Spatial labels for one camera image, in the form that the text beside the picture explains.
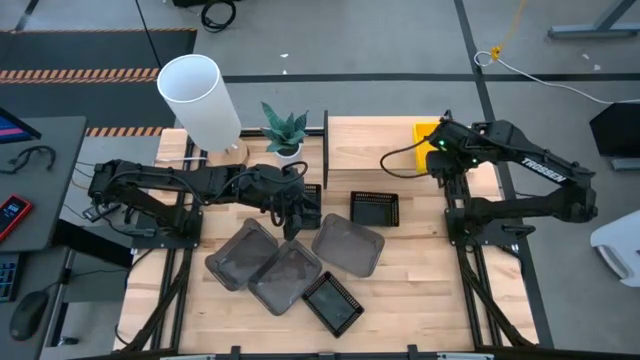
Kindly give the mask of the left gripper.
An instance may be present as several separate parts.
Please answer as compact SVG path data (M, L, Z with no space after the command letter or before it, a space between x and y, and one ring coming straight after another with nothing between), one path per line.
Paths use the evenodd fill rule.
M282 168L258 164L252 167L256 202L262 212L270 212L274 225L283 225L287 241L294 240L302 228L320 225L320 198L308 193L304 182L308 169L308 164L289 164Z

